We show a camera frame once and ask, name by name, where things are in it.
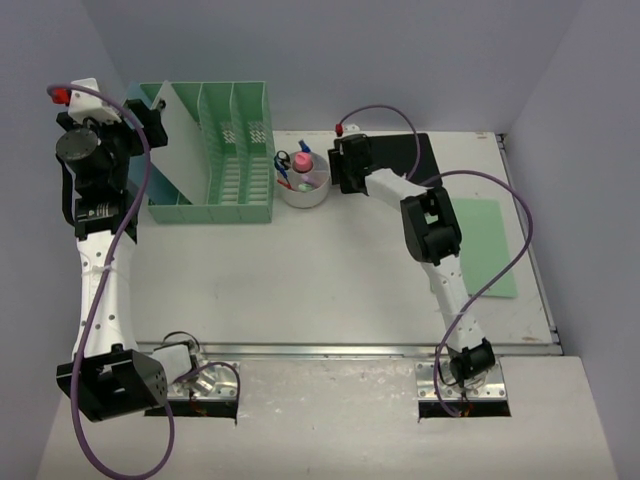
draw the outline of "green mat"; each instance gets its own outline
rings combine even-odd
[[[473,295],[511,260],[500,203],[472,198],[452,198],[451,202],[462,229],[462,274]],[[484,296],[517,297],[513,273],[508,272]]]

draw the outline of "robotic arm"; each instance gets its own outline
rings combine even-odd
[[[340,183],[343,193],[361,192],[400,212],[409,253],[429,277],[448,329],[469,294],[460,268],[462,232],[447,191],[442,186],[414,185],[390,169],[377,167],[368,138],[362,134],[336,139],[329,158],[332,179]],[[491,344],[470,313],[458,323],[447,348],[451,374],[460,386],[495,365]]]
[[[99,91],[93,78],[73,83]],[[63,173],[62,209],[74,227],[82,264],[81,321],[73,348],[75,356],[107,251],[133,202],[127,184],[129,160],[142,154],[142,145],[135,131],[98,98],[77,91],[57,91],[53,99],[69,107],[57,117],[65,133],[56,144],[56,158]],[[144,126],[151,148],[167,144],[159,111],[149,110],[140,100],[128,102],[127,107]],[[73,212],[72,188],[78,196]],[[168,386],[197,366],[194,346],[187,341],[167,345],[152,355],[138,351],[129,301],[137,216],[125,232],[108,267],[111,272],[83,352],[79,408],[94,422],[163,406]],[[70,362],[57,369],[58,386],[67,396],[72,368]]]

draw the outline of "white container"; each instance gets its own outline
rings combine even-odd
[[[300,152],[294,152],[290,155],[291,159],[294,159],[296,154]],[[280,183],[276,183],[276,190],[280,192],[282,199],[292,207],[296,208],[311,208],[321,203],[329,193],[329,187],[331,186],[331,173],[329,170],[329,162],[327,162],[322,156],[317,153],[311,152],[311,159],[313,160],[313,169],[308,173],[300,174],[293,171],[293,168],[287,170],[287,176],[291,182],[293,190],[290,190]],[[286,183],[286,180],[278,173],[277,178]],[[316,186],[313,190],[308,192],[302,192],[298,190],[298,186],[303,183],[310,183]]]

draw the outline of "green rack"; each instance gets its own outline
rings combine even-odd
[[[275,147],[265,82],[175,82],[176,94],[199,124],[211,167],[206,205],[179,195],[174,205],[149,202],[162,224],[269,223]],[[162,83],[141,83],[154,99]]]

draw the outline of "white table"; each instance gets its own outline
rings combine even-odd
[[[413,362],[246,361],[238,426],[180,418],[161,479],[615,480],[577,358],[502,360],[511,418],[418,423]],[[164,418],[84,422],[98,457],[142,473],[164,452]],[[63,397],[39,480],[104,478],[78,448]]]
[[[429,135],[440,171],[476,169],[507,180],[493,134]],[[326,155],[334,134],[276,132],[276,147],[293,151],[300,138]],[[517,253],[524,237],[507,192],[476,177],[449,177],[445,186],[454,198],[497,199],[510,253]],[[528,256],[514,274],[518,297],[482,298],[476,317],[495,345],[551,344]],[[203,343],[342,345],[348,353],[353,346],[434,345],[444,333],[399,214],[339,190],[306,211],[276,199],[268,225],[158,226],[143,211],[131,294],[143,342],[186,330]]]

